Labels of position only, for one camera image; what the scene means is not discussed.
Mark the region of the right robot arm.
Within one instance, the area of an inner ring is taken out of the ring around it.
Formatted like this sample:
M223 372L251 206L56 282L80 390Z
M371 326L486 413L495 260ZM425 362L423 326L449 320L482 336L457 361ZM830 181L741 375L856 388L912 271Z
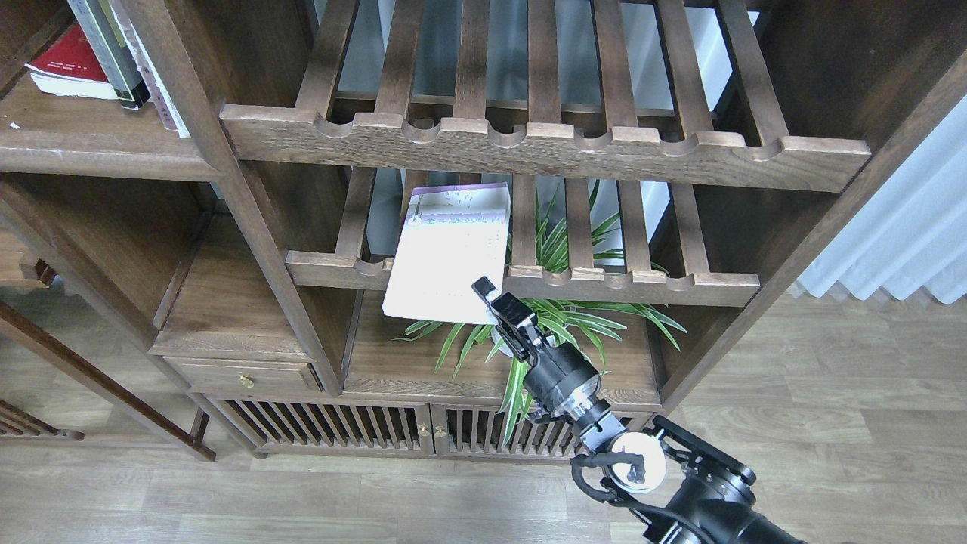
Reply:
M563 422L584 446L571 478L596 502L629 510L652 543L794 543L753 509L754 471L664 416L629 429L598 396L601 378L573 344L552 341L536 315L487 277L472 286L536 400L532 423Z

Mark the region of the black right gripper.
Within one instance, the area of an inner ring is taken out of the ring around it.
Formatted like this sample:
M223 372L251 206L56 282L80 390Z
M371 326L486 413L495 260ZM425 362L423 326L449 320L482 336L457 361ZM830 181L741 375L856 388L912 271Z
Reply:
M495 317L496 328L514 355L529 366L523 386L539 404L532 420L581 420L601 400L601 377L589 359L571 343L554 345L542 333L534 311L517 296L500 293L487 277L472 285Z

